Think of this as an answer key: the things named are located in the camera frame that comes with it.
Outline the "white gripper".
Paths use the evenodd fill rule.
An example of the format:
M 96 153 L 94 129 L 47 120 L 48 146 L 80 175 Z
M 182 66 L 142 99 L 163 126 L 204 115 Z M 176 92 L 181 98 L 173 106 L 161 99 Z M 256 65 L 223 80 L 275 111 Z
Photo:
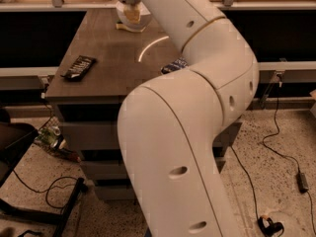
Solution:
M 125 4 L 123 7 L 123 13 L 126 18 L 132 23 L 138 25 L 140 23 L 140 7 L 137 3 L 140 0 L 119 0 L 121 3 Z

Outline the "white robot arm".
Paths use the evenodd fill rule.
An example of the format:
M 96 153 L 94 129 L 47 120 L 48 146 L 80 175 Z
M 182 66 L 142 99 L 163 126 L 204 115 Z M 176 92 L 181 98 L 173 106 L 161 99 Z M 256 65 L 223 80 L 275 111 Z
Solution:
M 135 88 L 118 114 L 123 162 L 152 237 L 242 237 L 212 152 L 259 82 L 254 52 L 208 0 L 142 2 L 188 66 Z

